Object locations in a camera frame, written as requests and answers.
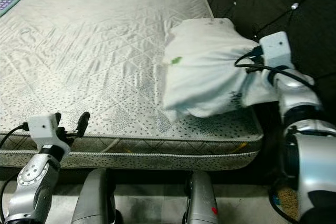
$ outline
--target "white pillowcase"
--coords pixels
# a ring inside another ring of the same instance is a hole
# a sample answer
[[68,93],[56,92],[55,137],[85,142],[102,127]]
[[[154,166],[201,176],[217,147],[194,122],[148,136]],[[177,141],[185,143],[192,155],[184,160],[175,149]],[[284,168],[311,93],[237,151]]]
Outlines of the white pillowcase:
[[[187,19],[166,37],[163,110],[170,121],[205,118],[252,104],[276,101],[261,73],[234,62],[258,44],[242,37],[227,19]],[[249,59],[242,63],[253,63]]]

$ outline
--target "floor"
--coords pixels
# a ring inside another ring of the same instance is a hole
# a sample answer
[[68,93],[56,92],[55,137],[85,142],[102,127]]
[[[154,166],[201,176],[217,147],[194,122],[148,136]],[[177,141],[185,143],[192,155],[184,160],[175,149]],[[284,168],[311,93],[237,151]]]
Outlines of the floor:
[[[11,182],[5,190],[5,211],[15,186]],[[56,187],[47,224],[71,222],[81,186]],[[214,185],[214,190],[221,224],[287,223],[270,206],[265,186]],[[183,185],[117,185],[115,202],[125,224],[180,224],[186,207]]]

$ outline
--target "white quilted mattress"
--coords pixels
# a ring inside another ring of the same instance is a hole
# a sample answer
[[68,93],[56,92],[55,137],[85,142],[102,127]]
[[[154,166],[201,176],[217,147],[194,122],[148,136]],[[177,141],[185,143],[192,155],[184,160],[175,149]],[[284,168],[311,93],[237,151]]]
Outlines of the white quilted mattress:
[[[21,0],[0,18],[0,131],[45,112],[61,112],[61,126],[74,129],[88,111],[75,151],[257,152],[262,133],[250,110],[173,124],[162,113],[166,32],[211,16],[206,0]],[[26,139],[4,147],[34,149]]]

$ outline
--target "mattress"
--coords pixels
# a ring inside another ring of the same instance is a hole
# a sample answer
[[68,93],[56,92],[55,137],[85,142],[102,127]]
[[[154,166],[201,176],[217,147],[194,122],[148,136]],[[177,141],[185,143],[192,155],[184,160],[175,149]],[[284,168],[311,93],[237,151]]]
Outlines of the mattress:
[[[75,129],[91,114],[63,167],[236,169],[263,136],[250,109],[169,122],[161,109],[164,40],[206,0],[22,0],[0,18],[0,130],[60,112]],[[16,133],[0,165],[24,166],[36,146]]]

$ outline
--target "red dot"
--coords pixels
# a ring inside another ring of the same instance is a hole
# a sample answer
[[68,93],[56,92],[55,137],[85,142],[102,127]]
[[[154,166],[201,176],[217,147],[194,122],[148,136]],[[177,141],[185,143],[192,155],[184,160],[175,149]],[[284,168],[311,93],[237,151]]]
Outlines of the red dot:
[[214,214],[217,215],[217,214],[218,214],[218,210],[217,210],[217,208],[214,208],[214,207],[213,207],[213,208],[212,208],[212,212],[214,212]]

